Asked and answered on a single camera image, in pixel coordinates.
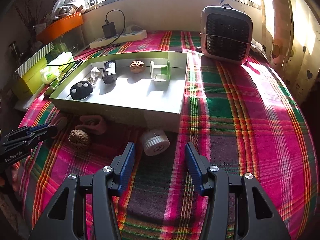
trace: plaid tablecloth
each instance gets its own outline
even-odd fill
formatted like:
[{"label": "plaid tablecloth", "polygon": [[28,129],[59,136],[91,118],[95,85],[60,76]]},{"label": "plaid tablecloth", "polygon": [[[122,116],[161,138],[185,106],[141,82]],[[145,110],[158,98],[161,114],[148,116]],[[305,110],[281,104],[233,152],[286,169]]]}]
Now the plaid tablecloth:
[{"label": "plaid tablecloth", "polygon": [[[108,53],[171,50],[188,51],[188,78],[178,137],[168,134],[166,153],[148,157],[136,147],[129,186],[114,198],[122,239],[198,239],[207,197],[194,193],[184,161],[184,147],[193,142],[201,155],[230,174],[249,171],[260,181],[283,218],[292,239],[314,214],[318,185],[311,135],[299,107],[284,83],[257,56],[236,66],[195,52],[199,36],[190,32],[148,33],[143,41],[105,49]],[[48,122],[57,114],[40,95],[21,126]],[[33,228],[42,210],[66,176],[92,174],[110,164],[128,141],[137,142],[143,128],[108,123],[95,136],[91,149],[75,154],[68,135],[79,123],[69,115],[66,129],[40,143],[19,165],[23,216]],[[91,199],[87,201],[88,235],[92,235]],[[228,237],[233,235],[230,218]]]}]

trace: orange box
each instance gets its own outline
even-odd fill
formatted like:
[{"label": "orange box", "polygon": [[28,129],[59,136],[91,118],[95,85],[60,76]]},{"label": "orange box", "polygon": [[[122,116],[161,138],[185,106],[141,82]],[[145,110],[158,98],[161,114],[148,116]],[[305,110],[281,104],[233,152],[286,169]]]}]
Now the orange box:
[{"label": "orange box", "polygon": [[37,41],[41,41],[43,44],[48,44],[59,36],[82,24],[82,15],[80,12],[77,12],[50,24],[36,36],[36,39]]}]

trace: table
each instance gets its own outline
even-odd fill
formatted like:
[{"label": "table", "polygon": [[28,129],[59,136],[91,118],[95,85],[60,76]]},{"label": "table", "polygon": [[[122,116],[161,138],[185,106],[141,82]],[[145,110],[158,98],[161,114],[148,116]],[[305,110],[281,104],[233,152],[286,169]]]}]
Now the table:
[{"label": "table", "polygon": [[[198,239],[207,197],[194,193],[184,161],[184,147],[193,142],[201,155],[230,174],[249,171],[260,181],[292,239],[314,214],[318,188],[315,150],[304,117],[288,89],[255,55],[242,66],[217,62],[195,52],[197,33],[151,32],[143,41],[103,49],[91,57],[134,51],[187,51],[186,95],[180,133],[169,134],[166,153],[148,157],[140,144],[127,190],[114,198],[122,239]],[[58,110],[42,95],[33,102],[21,126],[48,122]],[[137,142],[144,128],[108,122],[106,134],[94,137],[90,151],[75,154],[68,135],[79,123],[68,115],[66,129],[40,143],[21,161],[23,217],[34,227],[59,185],[72,172],[92,174],[110,164],[128,141]],[[91,198],[87,228],[92,236]],[[230,217],[234,207],[230,208]],[[228,238],[233,236],[230,219]]]}]

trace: charger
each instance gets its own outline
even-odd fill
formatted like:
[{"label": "charger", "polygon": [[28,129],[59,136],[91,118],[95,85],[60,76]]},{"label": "charger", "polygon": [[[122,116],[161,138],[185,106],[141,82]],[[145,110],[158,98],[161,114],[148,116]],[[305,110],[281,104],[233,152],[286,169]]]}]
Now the charger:
[{"label": "charger", "polygon": [[107,16],[106,16],[106,24],[102,26],[102,30],[106,39],[114,37],[117,34],[115,23],[114,22],[109,23],[109,21],[107,20]]}]

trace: white power strip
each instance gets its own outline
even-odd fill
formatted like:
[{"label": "white power strip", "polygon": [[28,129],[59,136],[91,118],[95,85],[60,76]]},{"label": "white power strip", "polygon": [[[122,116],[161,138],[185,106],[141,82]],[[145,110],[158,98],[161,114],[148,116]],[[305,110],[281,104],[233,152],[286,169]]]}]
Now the white power strip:
[{"label": "white power strip", "polygon": [[[111,38],[108,38],[108,39],[106,39],[106,38],[96,39],[95,41],[90,43],[90,49],[95,49],[95,48],[107,46],[111,42],[113,42],[118,36],[119,36],[119,34],[117,34],[116,36],[113,36]],[[123,43],[123,42],[128,42],[128,41],[141,41],[141,40],[145,39],[146,37],[147,37],[147,31],[145,31],[145,30],[132,32],[132,33],[128,33],[128,34],[122,34],[114,43],[112,43],[112,45]]]}]

